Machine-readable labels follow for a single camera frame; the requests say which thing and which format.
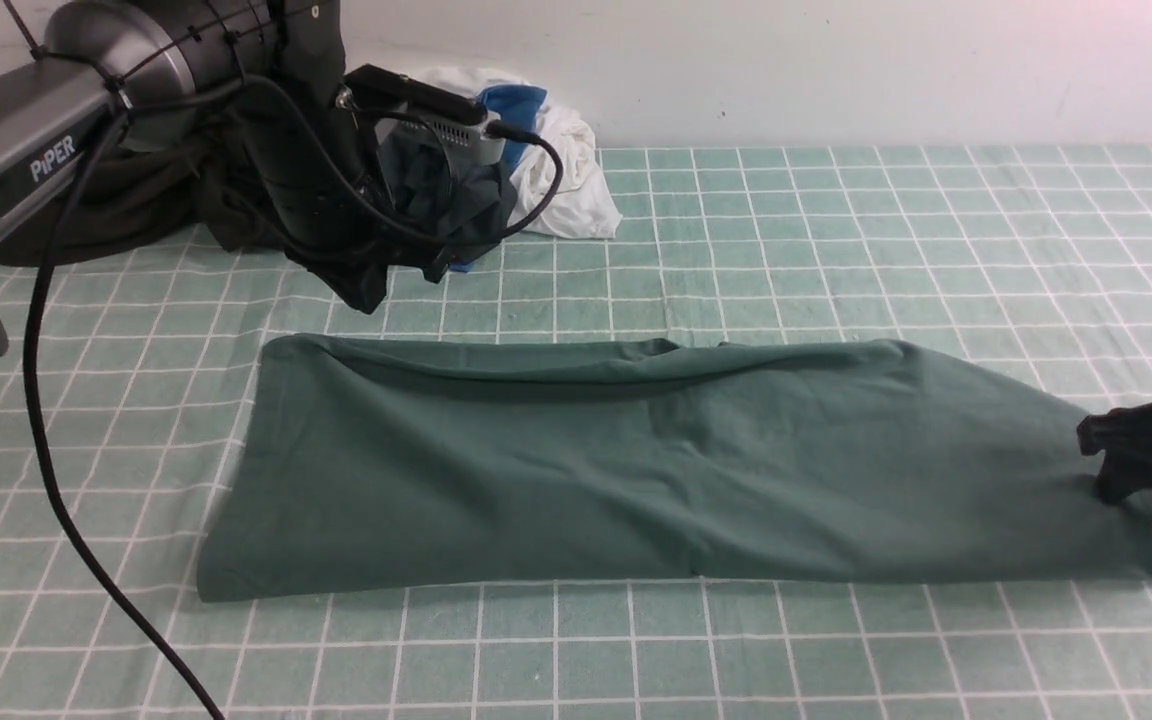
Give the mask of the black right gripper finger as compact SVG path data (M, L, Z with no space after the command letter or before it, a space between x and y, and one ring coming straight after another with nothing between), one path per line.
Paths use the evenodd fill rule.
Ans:
M1116 407L1108 414L1089 415L1076 427L1084 456L1119 454L1152 461L1152 406Z
M1094 480L1094 493L1106 505L1120 505L1126 498L1152 491L1152 464L1129 455L1106 455Z

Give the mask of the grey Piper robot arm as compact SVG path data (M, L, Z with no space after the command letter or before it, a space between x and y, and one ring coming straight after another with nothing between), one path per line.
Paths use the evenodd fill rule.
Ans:
M31 65L0 76L0 243L46 210L29 311L38 333L60 242L114 147L159 154L225 114L237 124L274 211L276 247L353 309L374 310L393 266L431 282L525 232L558 196L566 165L548 141L471 97L384 70L346 70L335 1L69 1L29 44ZM399 211L380 143L414 131L448 181L500 168L508 143L539 149L547 191L493 232L435 232ZM0 356L8 351L0 318Z

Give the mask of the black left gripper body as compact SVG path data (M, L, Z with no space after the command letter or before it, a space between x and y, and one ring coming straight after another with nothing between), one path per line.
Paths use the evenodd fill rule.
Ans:
M376 313L387 296L378 223L358 200L355 126L338 108L346 74L340 9L329 1L256 1L265 50L236 118L280 222L283 252L338 300Z

